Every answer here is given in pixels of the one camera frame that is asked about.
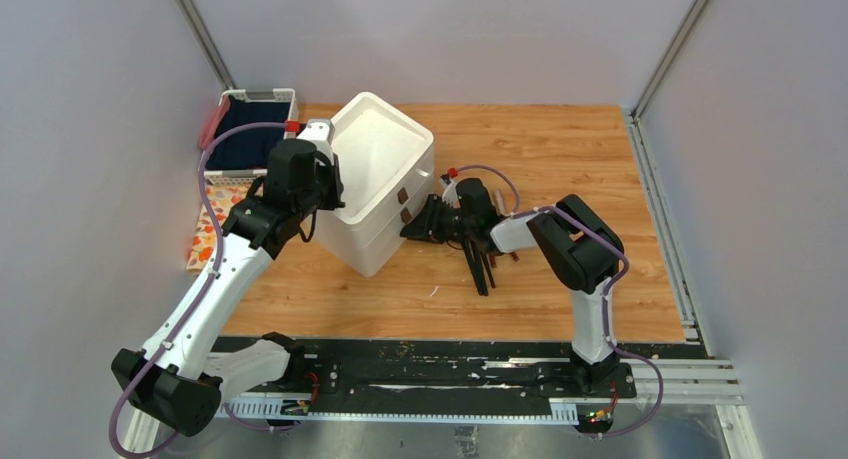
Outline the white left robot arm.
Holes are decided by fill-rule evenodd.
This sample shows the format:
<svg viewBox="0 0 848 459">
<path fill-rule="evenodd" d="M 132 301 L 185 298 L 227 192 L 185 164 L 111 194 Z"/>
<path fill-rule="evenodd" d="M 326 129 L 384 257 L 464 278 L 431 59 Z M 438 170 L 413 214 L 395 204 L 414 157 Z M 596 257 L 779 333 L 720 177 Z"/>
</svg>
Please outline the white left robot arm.
<svg viewBox="0 0 848 459">
<path fill-rule="evenodd" d="M 279 333 L 222 358 L 208 357 L 223 326 L 252 284 L 298 238 L 310 242 L 319 211 L 344 207 L 334 125 L 311 119 L 271 150 L 267 171 L 213 228 L 212 257 L 169 318 L 137 351 L 120 350 L 111 369 L 131 404 L 191 437 L 230 399 L 263 383 L 283 392 L 306 379 L 302 349 Z"/>
</svg>

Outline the white drawer organizer box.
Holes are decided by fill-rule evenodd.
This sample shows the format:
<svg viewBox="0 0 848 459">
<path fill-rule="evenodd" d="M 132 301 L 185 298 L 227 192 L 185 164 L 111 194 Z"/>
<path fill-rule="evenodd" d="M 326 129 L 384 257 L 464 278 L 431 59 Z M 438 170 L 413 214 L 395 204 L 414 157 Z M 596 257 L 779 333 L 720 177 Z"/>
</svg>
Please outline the white drawer organizer box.
<svg viewBox="0 0 848 459">
<path fill-rule="evenodd" d="M 331 119 L 343 209 L 317 214 L 315 240 L 364 277 L 375 275 L 403 243 L 400 212 L 413 218 L 434 186 L 434 134 L 371 92 Z M 397 192 L 409 199 L 400 204 Z"/>
</svg>

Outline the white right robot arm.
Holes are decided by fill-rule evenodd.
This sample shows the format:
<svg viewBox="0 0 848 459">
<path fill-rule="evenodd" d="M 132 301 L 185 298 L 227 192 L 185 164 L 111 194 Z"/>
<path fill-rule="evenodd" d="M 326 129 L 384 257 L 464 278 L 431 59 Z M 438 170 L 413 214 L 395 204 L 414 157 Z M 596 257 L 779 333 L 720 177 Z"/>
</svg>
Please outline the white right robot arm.
<svg viewBox="0 0 848 459">
<path fill-rule="evenodd" d="M 452 182 L 450 188 L 450 199 L 429 195 L 401 237 L 458 247 L 481 296 L 496 286 L 492 257 L 539 249 L 572 300 L 572 385 L 584 396 L 601 393 L 620 362 L 610 306 L 614 284 L 628 268 L 620 238 L 574 194 L 553 206 L 506 215 L 477 178 Z"/>
</svg>

